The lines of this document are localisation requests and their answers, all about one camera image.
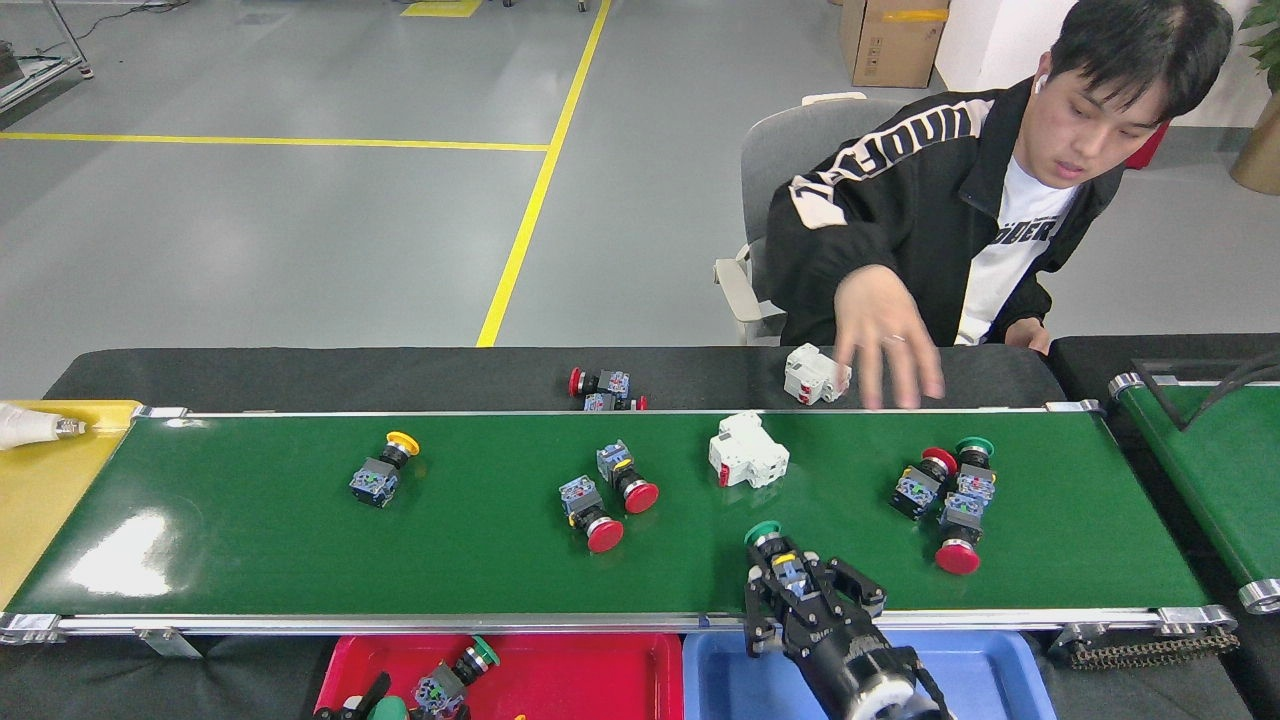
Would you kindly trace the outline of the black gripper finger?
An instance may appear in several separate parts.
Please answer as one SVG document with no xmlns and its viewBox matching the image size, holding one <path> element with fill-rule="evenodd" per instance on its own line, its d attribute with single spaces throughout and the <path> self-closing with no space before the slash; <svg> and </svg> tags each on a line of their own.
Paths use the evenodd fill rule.
<svg viewBox="0 0 1280 720">
<path fill-rule="evenodd" d="M 319 707 L 314 719 L 370 719 L 376 705 L 387 697 L 390 684 L 390 674 L 380 673 L 365 694 L 349 697 L 340 708 Z"/>
<path fill-rule="evenodd" d="M 774 639 L 774 624 L 783 625 L 801 601 L 801 560 L 796 555 L 776 555 L 765 566 L 748 573 L 745 587 L 746 651 L 760 656 Z"/>
<path fill-rule="evenodd" d="M 818 618 L 878 618 L 883 612 L 887 602 L 884 588 L 850 562 L 812 555 L 810 574 L 817 592 L 812 612 Z"/>
</svg>

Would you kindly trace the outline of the person's right hand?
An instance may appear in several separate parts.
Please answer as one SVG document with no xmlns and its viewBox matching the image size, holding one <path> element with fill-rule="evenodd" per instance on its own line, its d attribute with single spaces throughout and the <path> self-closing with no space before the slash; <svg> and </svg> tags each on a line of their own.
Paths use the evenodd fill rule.
<svg viewBox="0 0 1280 720">
<path fill-rule="evenodd" d="M 833 357 L 851 370 L 864 409 L 884 406 L 884 373 L 895 407 L 915 409 L 922 397 L 945 397 L 940 351 L 892 269 L 868 265 L 845 275 L 833 309 Z"/>
</svg>

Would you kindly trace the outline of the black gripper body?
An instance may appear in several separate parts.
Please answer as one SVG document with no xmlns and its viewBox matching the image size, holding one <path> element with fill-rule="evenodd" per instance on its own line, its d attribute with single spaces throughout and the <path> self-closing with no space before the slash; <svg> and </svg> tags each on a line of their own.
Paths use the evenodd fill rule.
<svg viewBox="0 0 1280 720">
<path fill-rule="evenodd" d="M 785 653 L 819 701 L 905 701 L 911 678 L 896 651 L 860 605 L 845 600 L 841 612 L 817 602 L 790 610 Z"/>
</svg>

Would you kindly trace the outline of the person's left hand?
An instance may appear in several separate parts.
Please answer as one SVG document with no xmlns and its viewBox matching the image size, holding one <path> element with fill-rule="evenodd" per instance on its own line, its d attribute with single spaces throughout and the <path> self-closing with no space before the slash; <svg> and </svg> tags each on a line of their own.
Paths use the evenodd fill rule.
<svg viewBox="0 0 1280 720">
<path fill-rule="evenodd" d="M 1042 356 L 1050 355 L 1052 336 L 1038 316 L 1028 316 L 1011 323 L 1004 334 L 1004 343 L 1010 347 L 1029 348 Z"/>
</svg>

